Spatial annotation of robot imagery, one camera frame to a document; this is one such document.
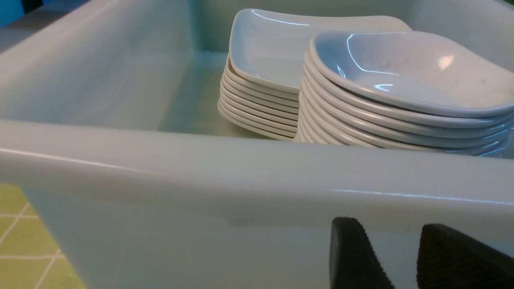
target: white plastic container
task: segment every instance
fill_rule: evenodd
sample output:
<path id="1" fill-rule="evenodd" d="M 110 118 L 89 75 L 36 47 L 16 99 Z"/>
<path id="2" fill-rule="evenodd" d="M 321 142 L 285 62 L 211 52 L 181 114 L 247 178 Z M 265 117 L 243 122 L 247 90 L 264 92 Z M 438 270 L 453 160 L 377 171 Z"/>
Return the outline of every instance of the white plastic container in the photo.
<path id="1" fill-rule="evenodd" d="M 89 289 L 328 288 L 336 216 L 397 288 L 426 223 L 514 256 L 512 160 L 249 139 L 218 116 L 231 21 L 257 6 L 396 16 L 514 67 L 496 0 L 89 1 L 0 55 L 0 180 Z"/>

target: green tile floor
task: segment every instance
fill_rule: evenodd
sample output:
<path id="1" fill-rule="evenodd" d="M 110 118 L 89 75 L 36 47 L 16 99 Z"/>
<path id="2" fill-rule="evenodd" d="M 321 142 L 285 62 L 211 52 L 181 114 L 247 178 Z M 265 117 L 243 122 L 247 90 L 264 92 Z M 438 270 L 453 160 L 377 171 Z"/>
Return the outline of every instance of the green tile floor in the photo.
<path id="1" fill-rule="evenodd" d="M 21 190 L 2 184 L 0 288 L 85 289 Z"/>

